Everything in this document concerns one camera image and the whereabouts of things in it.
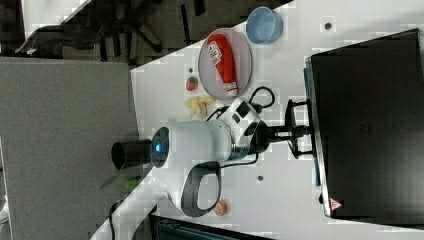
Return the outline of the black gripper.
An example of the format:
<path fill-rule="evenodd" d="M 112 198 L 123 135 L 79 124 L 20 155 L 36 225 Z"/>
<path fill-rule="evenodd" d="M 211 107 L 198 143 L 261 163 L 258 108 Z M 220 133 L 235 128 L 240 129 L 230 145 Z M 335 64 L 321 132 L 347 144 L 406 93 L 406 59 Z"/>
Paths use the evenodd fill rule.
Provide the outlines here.
<path fill-rule="evenodd" d="M 271 143 L 287 141 L 289 149 L 296 159 L 302 155 L 313 155 L 313 150 L 301 151 L 299 149 L 298 140 L 296 138 L 292 138 L 292 135 L 289 132 L 290 129 L 296 127 L 295 108 L 306 104 L 306 101 L 288 101 L 284 118 L 285 126 L 268 126 L 265 122 L 261 121 L 253 135 L 249 153 L 262 153 L 268 149 Z"/>

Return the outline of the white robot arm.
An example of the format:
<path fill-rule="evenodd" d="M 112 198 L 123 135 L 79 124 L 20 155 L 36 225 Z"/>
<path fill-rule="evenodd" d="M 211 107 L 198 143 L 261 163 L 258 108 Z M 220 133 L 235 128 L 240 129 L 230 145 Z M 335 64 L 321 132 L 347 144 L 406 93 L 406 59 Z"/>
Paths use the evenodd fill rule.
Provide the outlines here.
<path fill-rule="evenodd" d="M 268 126 L 260 118 L 262 106 L 237 98 L 214 120 L 186 121 L 160 128 L 152 139 L 151 161 L 168 192 L 168 198 L 185 215 L 201 217 L 211 211 L 198 205 L 203 177 L 221 177 L 225 167 L 243 165 L 249 155 L 259 156 L 270 144 L 286 141 L 292 154 L 303 154 L 297 139 L 313 133 L 313 128 L 295 122 L 288 103 L 285 123 Z"/>

